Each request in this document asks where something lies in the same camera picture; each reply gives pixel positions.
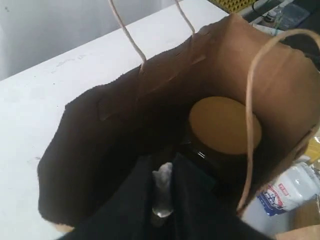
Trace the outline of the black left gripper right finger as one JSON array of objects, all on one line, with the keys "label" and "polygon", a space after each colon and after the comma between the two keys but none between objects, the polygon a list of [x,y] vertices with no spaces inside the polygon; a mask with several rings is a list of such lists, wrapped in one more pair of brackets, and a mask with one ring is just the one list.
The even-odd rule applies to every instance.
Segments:
[{"label": "black left gripper right finger", "polygon": [[178,240],[267,240],[210,191],[212,181],[181,153],[173,160],[172,200]]}]

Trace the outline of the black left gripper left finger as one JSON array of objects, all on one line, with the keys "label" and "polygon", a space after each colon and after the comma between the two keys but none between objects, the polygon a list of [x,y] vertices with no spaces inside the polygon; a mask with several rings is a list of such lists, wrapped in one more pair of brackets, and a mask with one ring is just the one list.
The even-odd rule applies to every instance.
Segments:
[{"label": "black left gripper left finger", "polygon": [[153,197],[150,156],[142,156],[117,192],[62,240],[146,240]]}]

